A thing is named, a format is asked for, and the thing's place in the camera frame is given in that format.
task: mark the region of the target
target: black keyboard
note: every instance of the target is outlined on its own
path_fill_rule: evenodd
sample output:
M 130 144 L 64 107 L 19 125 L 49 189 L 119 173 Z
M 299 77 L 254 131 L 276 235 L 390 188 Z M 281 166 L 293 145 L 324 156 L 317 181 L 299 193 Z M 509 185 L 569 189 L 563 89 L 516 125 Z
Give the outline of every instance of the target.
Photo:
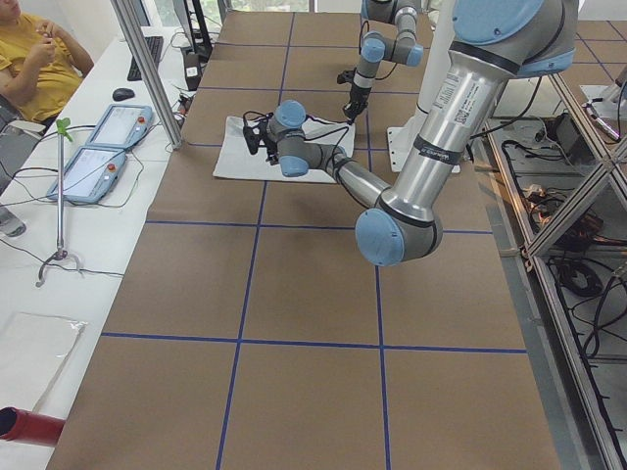
M 148 36 L 144 39 L 146 39 L 150 55 L 153 58 L 153 61 L 155 61 L 155 66 L 158 67 L 159 62 L 161 61 L 161 51 L 164 49 L 164 39 L 162 36 Z M 128 81 L 141 80 L 141 71 L 139 70 L 137 62 L 135 62 L 134 58 L 130 61 L 130 70 L 128 71 L 128 77 L 126 79 Z

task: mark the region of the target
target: computer mouse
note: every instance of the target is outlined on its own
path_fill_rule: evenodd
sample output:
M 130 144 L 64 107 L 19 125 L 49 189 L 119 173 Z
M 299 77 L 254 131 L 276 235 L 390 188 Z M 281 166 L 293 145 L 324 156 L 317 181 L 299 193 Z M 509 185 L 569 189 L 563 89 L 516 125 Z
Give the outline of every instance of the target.
M 124 101 L 135 96 L 135 92 L 130 88 L 117 88 L 114 90 L 114 101 Z

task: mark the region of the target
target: white desk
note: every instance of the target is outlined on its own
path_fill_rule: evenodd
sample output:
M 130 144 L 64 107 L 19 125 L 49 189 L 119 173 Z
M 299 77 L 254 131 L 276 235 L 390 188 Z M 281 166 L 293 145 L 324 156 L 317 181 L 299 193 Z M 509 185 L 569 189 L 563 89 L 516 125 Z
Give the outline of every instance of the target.
M 185 89 L 181 54 L 176 48 L 169 46 L 175 29 L 146 28 L 144 32 L 146 35 L 160 34 L 165 38 L 164 57 L 159 65 L 159 73 L 169 101 L 174 104 L 179 94 L 176 87 Z M 181 45 L 181 41 L 182 38 L 175 37 L 173 43 Z M 112 92 L 119 87 L 135 90 L 135 98 L 124 103 L 151 105 L 143 81 L 126 81 L 129 65 L 130 52 L 127 44 L 114 39 L 74 94 L 62 117 L 70 118 L 72 126 L 95 124 L 112 103 Z M 89 132 L 89 130 L 71 131 L 74 143 L 66 145 L 66 159 L 86 140 Z M 41 142 L 24 167 L 56 168 L 57 145 L 56 137 Z M 134 154 L 144 164 L 145 169 L 137 188 L 123 208 L 66 206 L 65 246 L 70 253 L 81 258 L 83 267 L 87 269 L 125 272 L 143 226 L 146 211 L 153 201 L 168 164 L 169 141 L 163 128 L 155 127 L 144 142 L 134 150 Z M 101 203 L 106 205 L 123 203 L 139 170 L 140 164 L 130 157 L 117 186 Z M 21 179 L 21 182 L 37 197 L 42 197 L 56 178 L 56 173 L 33 171 L 29 174 L 42 175 Z M 29 199 L 29 195 L 24 188 L 12 182 L 0 198 L 0 202 L 11 204 L 26 199 Z M 56 205 L 32 202 L 11 206 L 10 209 L 25 222 L 27 230 L 18 238 L 4 240 L 43 259 L 47 259 L 56 251 Z M 105 275 L 86 274 L 81 277 L 75 272 L 47 268 L 45 284 L 41 288 L 36 288 L 39 266 L 40 263 L 27 254 L 0 245 L 2 285 L 0 328 L 7 322 L 12 312 L 20 311 L 63 316 L 88 323 L 63 372 L 40 409 L 44 414 L 64 418 L 70 412 L 121 280 Z M 67 266 L 74 267 L 73 262 L 68 262 Z M 37 364 L 32 364 L 32 370 L 28 372 L 37 373 Z M 0 370 L 0 382 L 3 380 L 1 373 Z M 12 404 L 0 403 L 0 407 L 10 405 Z M 0 442 L 0 468 L 42 470 L 46 467 L 51 454 L 52 448 L 48 447 Z

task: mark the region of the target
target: red cup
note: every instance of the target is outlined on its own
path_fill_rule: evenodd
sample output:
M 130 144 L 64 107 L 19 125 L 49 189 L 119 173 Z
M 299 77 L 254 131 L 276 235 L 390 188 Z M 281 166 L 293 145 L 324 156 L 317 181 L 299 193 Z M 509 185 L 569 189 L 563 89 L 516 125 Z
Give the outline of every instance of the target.
M 0 439 L 54 447 L 66 421 L 7 407 L 0 409 Z

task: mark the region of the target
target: thin metal stand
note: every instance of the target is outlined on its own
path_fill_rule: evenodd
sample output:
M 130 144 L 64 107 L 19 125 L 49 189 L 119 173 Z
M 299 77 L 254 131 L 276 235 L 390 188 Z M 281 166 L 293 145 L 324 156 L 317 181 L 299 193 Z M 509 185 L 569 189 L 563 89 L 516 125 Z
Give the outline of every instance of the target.
M 36 287 L 43 286 L 46 282 L 44 278 L 44 271 L 52 261 L 64 261 L 66 259 L 73 259 L 76 263 L 76 270 L 80 272 L 80 259 L 76 255 L 69 254 L 64 247 L 63 239 L 63 178 L 64 178 L 64 132 L 59 129 L 59 174 L 57 182 L 57 251 L 53 253 L 50 258 L 45 260 L 41 267 L 39 267 L 39 273 L 37 275 Z

